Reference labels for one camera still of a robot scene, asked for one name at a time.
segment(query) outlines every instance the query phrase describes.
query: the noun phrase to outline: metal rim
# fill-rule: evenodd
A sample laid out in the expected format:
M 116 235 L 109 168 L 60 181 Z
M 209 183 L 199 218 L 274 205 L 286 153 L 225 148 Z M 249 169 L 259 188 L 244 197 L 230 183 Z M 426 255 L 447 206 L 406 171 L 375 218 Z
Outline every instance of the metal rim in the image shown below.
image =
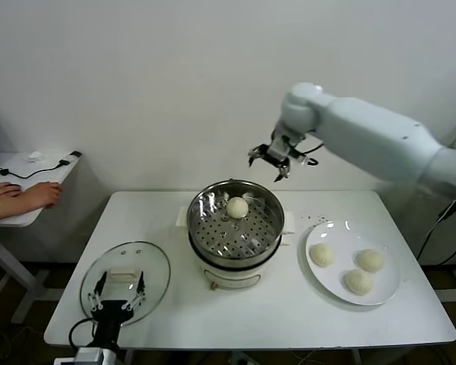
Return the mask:
M 88 274 L 90 273 L 90 270 L 91 268 L 99 261 L 101 260 L 102 257 L 104 257 L 108 252 L 110 251 L 113 251 L 114 249 L 117 249 L 118 247 L 121 247 L 121 246 L 124 246 L 124 245 L 128 245 L 130 243 L 145 243 L 146 245 L 151 245 L 153 247 L 155 247 L 156 249 L 158 249 L 163 255 L 164 257 L 166 258 L 167 260 L 167 266 L 169 268 L 169 277 L 167 278 L 167 283 L 166 283 L 166 288 L 164 289 L 164 292 L 162 292 L 162 295 L 160 296 L 160 299 L 159 301 L 157 302 L 157 304 L 154 306 L 154 308 L 152 308 L 149 312 L 147 312 L 143 317 L 139 318 L 139 319 L 136 319 L 135 321 L 133 322 L 130 322 L 128 324 L 125 324 L 125 323 L 122 323 L 120 326 L 121 327 L 126 327 L 128 325 L 132 325 L 138 321 L 140 321 L 141 319 L 144 319 L 145 317 L 147 317 L 149 314 L 151 314 L 159 305 L 160 303 L 162 302 L 162 300 L 164 299 L 164 297 L 166 296 L 166 293 L 167 293 L 167 289 L 169 288 L 169 284 L 170 284 L 170 278 L 171 278 L 171 274 L 172 274 L 172 270 L 171 270 L 171 266 L 170 266 L 170 260 L 169 260 L 169 257 L 167 256 L 167 254 L 164 252 L 163 249 L 161 249 L 158 245 L 156 245 L 155 243 L 152 243 L 152 242 L 148 242 L 148 241 L 130 241 L 130 242 L 125 242 L 125 243 L 121 243 L 115 247 L 112 247 L 111 249 L 108 249 L 106 250 L 104 253 L 101 254 L 100 257 L 98 257 L 96 260 L 93 261 L 93 263 L 91 263 L 90 267 L 88 268 L 88 270 L 86 271 L 86 273 L 84 274 L 83 276 L 83 280 L 81 280 L 81 286 L 80 286 L 80 290 L 79 290 L 79 304 L 81 305 L 81 309 L 83 310 L 83 314 L 86 316 L 86 317 L 91 317 L 91 314 L 88 314 L 86 309 L 84 308 L 83 306 L 83 301 L 81 300 L 81 291 L 83 289 L 83 284 L 84 284 L 84 281 L 86 280 L 86 277 L 88 276 Z M 97 323 L 97 321 L 95 321 L 94 319 L 91 319 L 91 322 L 93 323 Z
M 217 269 L 219 269 L 219 270 L 231 271 L 231 272 L 248 271 L 248 270 L 252 270 L 252 269 L 254 269 L 254 268 L 257 268 L 258 266 L 263 265 L 263 264 L 266 263 L 268 260 L 270 260 L 270 259 L 272 258 L 272 256 L 275 255 L 275 252 L 279 249 L 281 242 L 282 242 L 282 237 L 280 236 L 279 239 L 278 239 L 278 242 L 276 243 L 276 246 L 275 246 L 275 248 L 274 248 L 274 251 L 272 251 L 271 254 L 270 254 L 269 256 L 267 256 L 265 259 L 263 259 L 262 261 L 257 262 L 256 264 L 250 265 L 250 266 L 244 266 L 244 267 L 241 267 L 241 268 L 232 268 L 232 267 L 227 267 L 227 266 L 219 265 L 219 264 L 217 264 L 216 262 L 208 261 L 208 259 L 207 259 L 206 257 L 204 257 L 204 256 L 199 252 L 198 247 L 196 247 L 196 245 L 193 243 L 192 238 L 191 238 L 191 235 L 189 234 L 189 243 L 191 244 L 191 247 L 192 247 L 192 249 L 194 250 L 194 252 L 195 252 L 195 254 L 196 254 L 197 257 L 199 257 L 201 260 L 204 261 L 204 263 L 208 264 L 209 266 L 213 266 L 214 268 L 217 268 Z
M 263 191 L 264 193 L 266 193 L 270 197 L 272 197 L 272 200 L 275 203 L 275 205 L 277 206 L 277 209 L 279 210 L 280 216 L 281 216 L 280 229 L 278 230 L 278 232 L 276 232 L 276 234 L 274 234 L 274 236 L 275 236 L 274 242 L 277 242 L 277 240 L 280 238 L 280 235 L 282 234 L 283 225 L 284 225 L 284 221 L 285 221 L 283 207 L 282 207 L 282 204 L 280 203 L 279 199 L 277 198 L 277 196 L 275 196 L 275 194 L 273 192 L 271 192 L 269 189 L 265 188 L 264 186 L 261 186 L 261 185 L 257 184 L 256 182 L 250 182 L 250 181 L 242 180 L 242 179 L 229 179 L 229 180 L 216 182 L 214 184 L 211 184 L 211 185 L 205 187 L 204 189 L 202 189 L 192 199 L 192 201 L 191 201 L 191 203 L 190 203 L 190 205 L 188 207 L 188 212 L 187 212 L 188 233 L 189 233 L 189 236 L 190 236 L 190 242 L 191 242 L 192 246 L 196 246 L 196 243 L 194 243 L 195 240 L 192 239 L 192 237 L 193 237 L 192 235 L 196 232 L 196 227 L 193 227 L 191 225 L 191 222 L 190 222 L 190 219 L 189 219 L 192 210 L 195 208 L 195 206 L 198 203 L 199 199 L 202 198 L 204 194 L 206 194 L 206 191 L 210 191 L 210 190 L 215 189 L 215 188 L 220 188 L 222 186 L 229 185 L 229 184 L 240 184 L 240 185 L 245 185 L 245 186 L 251 186 L 251 187 L 254 187 L 256 189 L 260 189 L 261 191 Z M 231 261 L 231 262 L 236 262 L 236 261 L 242 262 L 242 261 L 244 261 L 246 259 L 250 259 L 250 258 L 257 257 L 259 255 L 266 254 L 267 251 L 270 251 L 271 249 L 274 249 L 274 247 L 272 245 L 268 245 L 264 249 L 264 251 L 259 252 L 255 256 L 251 256 L 251 257 L 248 257 L 248 258 L 247 257 L 240 257 L 240 258 L 233 257 L 233 258 L 229 258 L 229 259 L 228 258 L 223 258 L 223 259 L 226 259 L 227 261 Z M 201 246 L 200 248 L 197 248 L 197 250 L 198 250 L 197 254 L 199 254 L 199 251 L 202 250 L 203 248 L 204 248 L 203 246 Z M 213 259 L 219 259 L 220 258 L 218 255 L 216 255 L 214 252 L 212 252 L 210 250 L 203 249 L 203 252 L 205 252 L 207 254 L 206 256 L 208 256 L 208 257 L 206 259 L 208 261 L 209 261 L 209 257 L 212 257 Z

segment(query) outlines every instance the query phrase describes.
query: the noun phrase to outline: white plate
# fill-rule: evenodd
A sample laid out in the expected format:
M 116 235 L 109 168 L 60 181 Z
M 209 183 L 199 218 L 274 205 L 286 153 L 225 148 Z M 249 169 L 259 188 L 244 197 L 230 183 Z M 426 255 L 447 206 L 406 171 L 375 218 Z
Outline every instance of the white plate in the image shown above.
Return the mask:
M 374 306 L 384 303 L 397 293 L 401 282 L 401 272 L 391 254 L 391 248 L 370 240 L 364 236 L 364 226 L 349 221 L 329 221 L 323 223 L 309 234 L 306 241 L 306 258 L 314 275 L 326 289 L 337 297 L 350 303 L 362 306 Z M 317 266 L 309 256 L 311 246 L 325 243 L 334 250 L 334 262 L 326 268 Z M 356 256 L 364 249 L 374 249 L 380 252 L 385 259 L 383 268 L 373 278 L 373 290 L 367 295 L 356 295 L 345 285 L 344 275 L 355 268 L 359 268 Z

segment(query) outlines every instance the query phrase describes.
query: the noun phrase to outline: robotic arm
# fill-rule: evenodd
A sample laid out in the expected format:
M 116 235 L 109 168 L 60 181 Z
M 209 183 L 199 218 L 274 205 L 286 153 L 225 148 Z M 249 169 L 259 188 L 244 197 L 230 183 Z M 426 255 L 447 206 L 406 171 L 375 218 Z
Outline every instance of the robotic arm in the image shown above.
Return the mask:
M 297 151 L 307 134 L 321 139 L 338 157 L 395 182 L 418 182 L 456 199 L 456 149 L 437 142 L 426 127 L 390 110 L 351 97 L 333 97 L 319 86 L 295 85 L 283 99 L 269 145 L 249 152 L 249 163 L 262 158 L 289 177 L 290 157 L 313 159 Z

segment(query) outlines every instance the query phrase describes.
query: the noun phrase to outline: white table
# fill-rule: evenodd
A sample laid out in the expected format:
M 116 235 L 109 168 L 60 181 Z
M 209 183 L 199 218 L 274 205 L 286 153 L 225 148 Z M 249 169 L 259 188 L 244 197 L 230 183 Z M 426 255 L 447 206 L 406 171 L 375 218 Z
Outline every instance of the white table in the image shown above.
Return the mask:
M 37 170 L 55 167 L 59 160 L 65 158 L 69 153 L 54 153 L 45 155 L 41 161 L 27 162 L 28 153 L 0 153 L 0 168 L 9 169 L 11 172 L 21 176 L 27 176 Z M 78 162 L 77 158 L 67 166 L 59 167 L 57 170 L 38 173 L 29 179 L 19 179 L 12 175 L 1 176 L 0 183 L 10 182 L 22 186 L 23 190 L 41 182 L 62 183 Z M 26 227 L 32 224 L 39 216 L 42 209 L 36 209 L 26 214 L 18 215 L 0 220 L 0 227 Z M 0 243 L 0 266 L 7 272 L 7 275 L 0 280 L 0 290 L 6 285 L 7 280 L 12 276 L 27 289 L 27 294 L 12 316 L 13 323 L 22 323 L 34 300 L 59 300 L 62 295 L 60 289 L 48 289 L 43 287 L 43 282 L 48 275 L 47 270 L 41 270 L 34 277 L 1 243 Z
M 95 259 L 120 243 L 147 240 L 171 261 L 162 303 L 146 319 L 122 328 L 128 349 L 367 348 L 450 342 L 456 330 L 380 198 L 374 192 L 275 192 L 296 219 L 262 280 L 248 290 L 209 290 L 186 238 L 176 227 L 179 209 L 194 192 L 117 192 L 109 200 L 45 333 L 67 345 L 68 331 L 85 318 L 81 280 Z M 302 259 L 309 226 L 318 217 L 364 221 L 391 247 L 402 282 L 387 303 L 363 307 L 327 292 Z M 90 342 L 90 325 L 74 342 Z

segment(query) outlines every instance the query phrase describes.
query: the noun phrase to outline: human hand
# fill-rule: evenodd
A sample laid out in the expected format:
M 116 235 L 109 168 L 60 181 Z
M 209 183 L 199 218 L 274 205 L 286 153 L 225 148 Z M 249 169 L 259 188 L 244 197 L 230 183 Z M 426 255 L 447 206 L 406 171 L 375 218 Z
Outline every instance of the human hand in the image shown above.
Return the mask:
M 8 196 L 13 198 L 22 194 L 20 185 L 10 184 L 9 182 L 0 182 L 0 197 Z
M 61 198 L 62 187 L 57 182 L 39 182 L 18 197 L 28 211 L 53 206 Z

